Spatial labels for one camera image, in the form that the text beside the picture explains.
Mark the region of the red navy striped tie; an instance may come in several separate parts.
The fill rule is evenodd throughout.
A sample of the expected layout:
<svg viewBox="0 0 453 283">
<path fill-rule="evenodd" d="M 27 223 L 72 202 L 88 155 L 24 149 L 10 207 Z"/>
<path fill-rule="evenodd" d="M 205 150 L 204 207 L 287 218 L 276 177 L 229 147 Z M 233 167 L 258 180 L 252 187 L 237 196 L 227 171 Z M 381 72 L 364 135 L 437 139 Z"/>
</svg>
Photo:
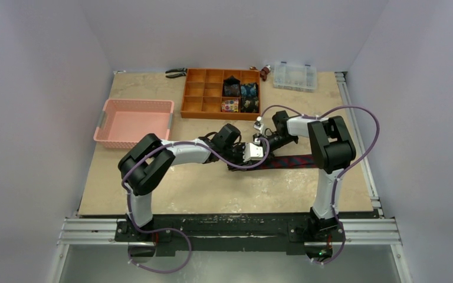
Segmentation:
<svg viewBox="0 0 453 283">
<path fill-rule="evenodd" d="M 250 170 L 317 168 L 311 154 L 269 157 L 263 164 Z"/>
</svg>

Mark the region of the orange compartment tray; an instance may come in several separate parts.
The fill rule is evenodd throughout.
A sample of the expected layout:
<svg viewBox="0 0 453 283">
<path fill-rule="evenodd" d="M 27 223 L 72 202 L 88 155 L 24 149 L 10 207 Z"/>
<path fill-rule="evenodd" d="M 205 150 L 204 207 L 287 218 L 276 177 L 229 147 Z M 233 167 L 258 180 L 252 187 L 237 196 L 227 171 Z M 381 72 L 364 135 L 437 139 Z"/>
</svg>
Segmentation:
<svg viewBox="0 0 453 283">
<path fill-rule="evenodd" d="M 258 70 L 189 68 L 180 114 L 185 119 L 254 121 L 261 102 Z"/>
</svg>

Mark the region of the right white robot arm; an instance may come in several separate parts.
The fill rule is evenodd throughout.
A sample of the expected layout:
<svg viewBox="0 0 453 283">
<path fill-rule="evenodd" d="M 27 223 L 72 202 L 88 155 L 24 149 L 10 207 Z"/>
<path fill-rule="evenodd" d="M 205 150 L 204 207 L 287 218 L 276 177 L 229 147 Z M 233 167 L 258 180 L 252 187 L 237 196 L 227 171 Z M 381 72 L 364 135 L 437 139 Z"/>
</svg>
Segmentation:
<svg viewBox="0 0 453 283">
<path fill-rule="evenodd" d="M 271 150 L 279 149 L 300 137 L 308 138 L 310 151 L 316 168 L 319 169 L 317 193 L 305 233 L 321 240 L 338 227 L 338 199 L 344 171 L 356 158 L 356 148 L 343 117 L 311 118 L 309 116 L 289 117 L 286 111 L 278 111 L 272 117 L 276 131 L 264 133 L 263 118 L 257 117 L 254 128 L 259 131 L 255 139 L 268 140 Z"/>
</svg>

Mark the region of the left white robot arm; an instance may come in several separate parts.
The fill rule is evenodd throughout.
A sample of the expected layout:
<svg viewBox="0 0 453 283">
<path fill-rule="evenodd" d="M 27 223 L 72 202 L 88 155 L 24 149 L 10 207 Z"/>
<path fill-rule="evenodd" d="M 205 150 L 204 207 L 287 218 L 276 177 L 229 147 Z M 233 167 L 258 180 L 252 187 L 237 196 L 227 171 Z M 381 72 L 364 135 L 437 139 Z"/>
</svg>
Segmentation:
<svg viewBox="0 0 453 283">
<path fill-rule="evenodd" d="M 144 136 L 117 165 L 127 195 L 126 219 L 131 236 L 145 241 L 155 231 L 152 192 L 172 166 L 222 160 L 229 168 L 237 169 L 246 166 L 247 148 L 240 131 L 231 124 L 190 141 L 163 140 L 153 133 Z"/>
</svg>

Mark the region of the black gold rolled tie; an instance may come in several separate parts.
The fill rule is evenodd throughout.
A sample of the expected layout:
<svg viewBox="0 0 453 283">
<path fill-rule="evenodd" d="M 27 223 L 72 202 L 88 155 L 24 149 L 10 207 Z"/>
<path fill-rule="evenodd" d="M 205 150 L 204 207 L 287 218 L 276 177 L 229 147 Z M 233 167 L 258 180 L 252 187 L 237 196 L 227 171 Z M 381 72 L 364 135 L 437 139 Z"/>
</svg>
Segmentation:
<svg viewBox="0 0 453 283">
<path fill-rule="evenodd" d="M 242 97 L 239 103 L 241 113 L 259 113 L 260 102 L 258 97 Z"/>
</svg>

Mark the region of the colourful dotted rolled tie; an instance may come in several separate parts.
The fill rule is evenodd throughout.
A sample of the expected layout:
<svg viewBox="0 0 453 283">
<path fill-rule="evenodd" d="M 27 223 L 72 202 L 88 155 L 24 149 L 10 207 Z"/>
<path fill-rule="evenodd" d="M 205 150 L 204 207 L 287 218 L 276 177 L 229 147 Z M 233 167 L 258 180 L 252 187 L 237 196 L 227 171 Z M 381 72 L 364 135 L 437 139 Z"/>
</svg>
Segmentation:
<svg viewBox="0 0 453 283">
<path fill-rule="evenodd" d="M 221 101 L 221 111 L 224 113 L 239 113 L 239 99 L 225 97 Z"/>
</svg>

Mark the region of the blue patterned rolled tie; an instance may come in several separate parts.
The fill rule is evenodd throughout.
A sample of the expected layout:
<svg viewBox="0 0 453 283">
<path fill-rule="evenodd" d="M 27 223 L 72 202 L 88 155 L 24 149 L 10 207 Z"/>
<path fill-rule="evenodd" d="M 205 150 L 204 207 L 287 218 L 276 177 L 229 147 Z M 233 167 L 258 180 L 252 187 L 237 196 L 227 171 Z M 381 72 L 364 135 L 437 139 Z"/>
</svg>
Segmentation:
<svg viewBox="0 0 453 283">
<path fill-rule="evenodd" d="M 257 83 L 246 83 L 241 84 L 241 97 L 254 98 L 258 97 L 258 84 Z"/>
</svg>

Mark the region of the clear plastic organizer box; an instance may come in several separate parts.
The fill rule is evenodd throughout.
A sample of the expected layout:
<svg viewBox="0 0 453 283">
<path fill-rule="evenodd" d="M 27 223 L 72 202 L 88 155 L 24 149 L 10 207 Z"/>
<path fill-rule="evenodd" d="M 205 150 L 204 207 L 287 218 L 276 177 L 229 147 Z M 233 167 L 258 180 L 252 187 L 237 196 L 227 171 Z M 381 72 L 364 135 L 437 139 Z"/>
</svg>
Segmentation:
<svg viewBox="0 0 453 283">
<path fill-rule="evenodd" d="M 317 69 L 313 65 L 288 65 L 281 61 L 274 65 L 273 87 L 312 93 L 317 90 Z"/>
</svg>

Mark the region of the brown small tool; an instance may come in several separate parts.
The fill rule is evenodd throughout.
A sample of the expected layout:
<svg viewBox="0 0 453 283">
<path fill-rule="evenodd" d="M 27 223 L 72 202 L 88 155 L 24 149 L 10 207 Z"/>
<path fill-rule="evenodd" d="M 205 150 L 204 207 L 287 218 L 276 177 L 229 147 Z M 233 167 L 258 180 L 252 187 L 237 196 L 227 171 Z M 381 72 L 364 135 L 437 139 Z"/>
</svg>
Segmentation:
<svg viewBox="0 0 453 283">
<path fill-rule="evenodd" d="M 271 66 L 269 64 L 267 64 L 264 67 L 262 67 L 262 69 L 259 70 L 257 67 L 252 65 L 249 67 L 249 70 L 258 71 L 261 80 L 266 81 L 269 73 L 271 72 Z"/>
</svg>

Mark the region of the dark rolled tie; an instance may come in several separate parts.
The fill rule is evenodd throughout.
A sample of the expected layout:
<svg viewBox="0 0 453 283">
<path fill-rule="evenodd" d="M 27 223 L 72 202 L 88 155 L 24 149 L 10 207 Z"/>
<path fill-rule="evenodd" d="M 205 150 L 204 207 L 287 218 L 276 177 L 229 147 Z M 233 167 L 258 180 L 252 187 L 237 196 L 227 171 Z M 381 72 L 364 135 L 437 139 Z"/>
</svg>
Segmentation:
<svg viewBox="0 0 453 283">
<path fill-rule="evenodd" d="M 241 81 L 231 75 L 224 79 L 223 82 L 223 96 L 224 97 L 239 97 L 241 95 Z"/>
</svg>

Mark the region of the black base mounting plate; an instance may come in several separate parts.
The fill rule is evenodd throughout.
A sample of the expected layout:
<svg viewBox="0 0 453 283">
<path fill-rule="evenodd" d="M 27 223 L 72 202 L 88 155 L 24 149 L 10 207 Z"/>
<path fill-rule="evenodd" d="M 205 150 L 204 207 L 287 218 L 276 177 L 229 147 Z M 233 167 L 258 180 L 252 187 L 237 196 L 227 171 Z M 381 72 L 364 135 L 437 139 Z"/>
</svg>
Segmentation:
<svg viewBox="0 0 453 283">
<path fill-rule="evenodd" d="M 157 256 L 177 251 L 283 252 L 329 259 L 344 237 L 335 218 L 318 221 L 312 212 L 242 214 L 156 214 L 141 227 L 117 221 L 114 240 L 148 243 Z"/>
</svg>

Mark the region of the pink plastic basket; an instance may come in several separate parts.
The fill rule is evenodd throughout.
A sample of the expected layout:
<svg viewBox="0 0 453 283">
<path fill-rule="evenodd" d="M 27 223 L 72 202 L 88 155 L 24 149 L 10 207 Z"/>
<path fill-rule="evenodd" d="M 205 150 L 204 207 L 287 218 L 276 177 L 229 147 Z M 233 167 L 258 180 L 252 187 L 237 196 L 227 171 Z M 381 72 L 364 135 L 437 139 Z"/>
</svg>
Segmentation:
<svg viewBox="0 0 453 283">
<path fill-rule="evenodd" d="M 131 149 L 145 135 L 170 136 L 172 100 L 110 98 L 101 111 L 93 139 L 107 149 Z"/>
</svg>

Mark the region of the black handled pliers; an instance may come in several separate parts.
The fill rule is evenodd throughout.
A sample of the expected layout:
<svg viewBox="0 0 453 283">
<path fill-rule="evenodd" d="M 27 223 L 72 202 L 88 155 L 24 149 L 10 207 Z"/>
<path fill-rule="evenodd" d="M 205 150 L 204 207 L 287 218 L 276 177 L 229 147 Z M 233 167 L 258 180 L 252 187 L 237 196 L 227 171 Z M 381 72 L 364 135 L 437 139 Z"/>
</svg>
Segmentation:
<svg viewBox="0 0 453 283">
<path fill-rule="evenodd" d="M 173 68 L 165 71 L 165 77 L 170 79 L 186 77 L 187 72 L 187 68 Z"/>
</svg>

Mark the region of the aluminium frame rail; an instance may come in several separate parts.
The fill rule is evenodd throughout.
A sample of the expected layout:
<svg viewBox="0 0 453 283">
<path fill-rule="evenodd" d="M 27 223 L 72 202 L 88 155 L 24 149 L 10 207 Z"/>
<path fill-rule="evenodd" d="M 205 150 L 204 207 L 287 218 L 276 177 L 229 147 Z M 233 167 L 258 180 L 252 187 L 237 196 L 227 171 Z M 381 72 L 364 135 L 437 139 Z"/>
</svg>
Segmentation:
<svg viewBox="0 0 453 283">
<path fill-rule="evenodd" d="M 78 215 L 66 219 L 62 245 L 113 245 L 124 219 L 126 194 L 116 166 L 123 150 L 98 145 L 88 171 Z M 152 198 L 154 214 L 310 212 L 317 192 L 316 169 L 230 172 L 224 162 L 170 169 Z M 339 196 L 345 239 L 332 263 L 316 266 L 326 281 L 343 275 L 354 282 L 411 282 L 398 226 L 385 218 L 367 164 L 344 176 Z"/>
</svg>

